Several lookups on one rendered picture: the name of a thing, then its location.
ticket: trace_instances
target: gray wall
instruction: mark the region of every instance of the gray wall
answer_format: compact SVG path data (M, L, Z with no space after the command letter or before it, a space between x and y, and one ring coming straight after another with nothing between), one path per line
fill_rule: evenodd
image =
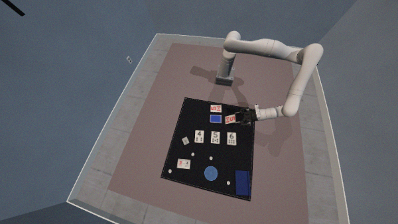
M231 30L324 46L351 222L398 218L396 1L12 2L26 15L0 3L0 220L66 201L155 33Z

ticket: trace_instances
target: brown floor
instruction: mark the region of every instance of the brown floor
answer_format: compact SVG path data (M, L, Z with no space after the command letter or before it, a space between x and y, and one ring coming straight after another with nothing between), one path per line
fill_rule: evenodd
M222 48L173 44L157 74L108 190L209 223L308 223L299 114L259 121L251 201L161 178L184 97L260 108L283 105L290 62L238 54L232 87L215 85Z

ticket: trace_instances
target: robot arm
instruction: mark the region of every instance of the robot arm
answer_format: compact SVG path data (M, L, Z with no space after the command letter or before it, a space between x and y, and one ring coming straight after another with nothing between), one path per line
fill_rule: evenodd
M255 106L256 120L262 121L296 115L305 87L322 57L323 47L320 44L310 44L305 48L294 48L286 46L278 40L270 39L242 41L240 34L232 31L224 42L223 60L218 71L220 77L229 76L236 53L254 54L301 64L301 69L287 93L285 105L266 109L260 109L258 105Z

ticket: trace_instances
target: blue rectangle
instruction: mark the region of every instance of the blue rectangle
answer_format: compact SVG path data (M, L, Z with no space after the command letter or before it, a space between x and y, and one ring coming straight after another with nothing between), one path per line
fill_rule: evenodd
M211 115L210 122L211 123L221 123L222 117L221 115Z
M237 196L250 196L250 172L235 170L235 185Z

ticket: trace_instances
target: blue disc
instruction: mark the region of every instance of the blue disc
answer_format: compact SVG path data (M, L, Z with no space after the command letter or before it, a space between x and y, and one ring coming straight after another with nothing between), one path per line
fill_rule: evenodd
M204 177L209 181L215 180L217 178L217 176L218 176L218 172L214 166L208 166L204 170Z

